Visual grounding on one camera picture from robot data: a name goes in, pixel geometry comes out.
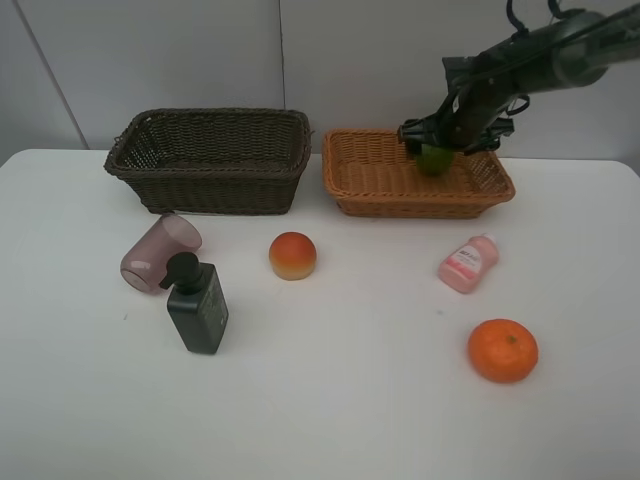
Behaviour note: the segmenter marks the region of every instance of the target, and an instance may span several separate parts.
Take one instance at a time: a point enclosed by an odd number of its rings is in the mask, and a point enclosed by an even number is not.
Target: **basket rim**
[[[370,192],[370,193],[354,193],[349,190],[339,188],[333,182],[332,168],[333,168],[333,155],[330,151],[330,143],[333,136],[336,135],[385,135],[394,137],[397,135],[395,130],[389,130],[385,128],[335,128],[325,133],[322,145],[322,171],[323,171],[323,183],[327,192],[334,197],[337,201],[349,201],[358,203],[373,203],[376,199],[384,199],[385,203],[424,203],[425,200],[431,200],[430,203],[438,203],[442,205],[497,205],[499,203],[508,202],[515,194],[515,187],[509,174],[504,169],[504,166],[493,152],[491,157],[495,165],[498,167],[500,174],[505,179],[507,189],[503,193],[473,193],[473,192],[452,192],[452,193],[428,193],[428,192],[415,192],[415,193],[394,193],[394,192]]]
[[[161,114],[179,114],[179,115],[202,115],[207,113],[227,114],[227,115],[272,115],[295,118],[302,127],[302,152],[299,158],[295,159],[285,169],[268,170],[261,168],[242,168],[242,167],[218,167],[208,165],[206,167],[189,167],[189,168],[154,168],[140,169],[136,167],[127,167],[118,165],[116,159],[122,153],[125,145],[131,140],[135,129],[145,120],[155,115]],[[127,178],[237,178],[248,177],[252,179],[265,180],[286,180],[295,179],[304,172],[309,157],[311,156],[311,127],[307,116],[298,110],[284,110],[272,108],[156,108],[145,110],[137,114],[121,135],[116,137],[114,145],[107,154],[105,161],[105,170],[120,179]]]

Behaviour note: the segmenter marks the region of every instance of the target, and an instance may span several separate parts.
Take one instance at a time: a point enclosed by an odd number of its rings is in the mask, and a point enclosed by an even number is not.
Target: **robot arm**
[[[575,11],[534,32],[525,29],[476,57],[444,58],[447,98],[435,114],[407,120],[398,138],[413,153],[422,144],[466,154],[496,150],[500,137],[514,131],[511,118],[499,117],[525,110],[530,94],[591,85],[610,65],[636,58],[640,4],[610,17]],[[518,99],[524,105],[509,110]]]

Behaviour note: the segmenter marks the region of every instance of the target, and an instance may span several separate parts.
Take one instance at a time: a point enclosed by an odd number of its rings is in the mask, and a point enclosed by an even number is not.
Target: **dark brown wicker basket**
[[[305,114],[271,109],[161,109],[136,116],[105,169],[152,213],[286,213],[309,160]]]

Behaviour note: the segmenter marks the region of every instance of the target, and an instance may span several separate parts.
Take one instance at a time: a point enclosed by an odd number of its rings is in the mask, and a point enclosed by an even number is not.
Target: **translucent cup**
[[[163,215],[124,256],[120,273],[133,288],[153,293],[167,275],[172,256],[195,253],[201,246],[202,237],[193,225],[178,215]]]

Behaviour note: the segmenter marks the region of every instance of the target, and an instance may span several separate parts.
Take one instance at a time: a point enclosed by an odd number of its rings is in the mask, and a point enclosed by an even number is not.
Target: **white wall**
[[[277,0],[19,0],[92,148],[159,107],[284,105]]]
[[[446,95],[443,56],[475,55],[513,33],[506,0],[282,0],[287,106],[305,111],[315,147],[333,127],[396,128],[434,112]],[[613,12],[632,0],[567,1]],[[545,0],[516,0],[530,28]],[[533,98],[503,156],[640,159],[640,64],[582,90]]]
[[[10,0],[0,0],[0,165],[27,148],[83,148]]]

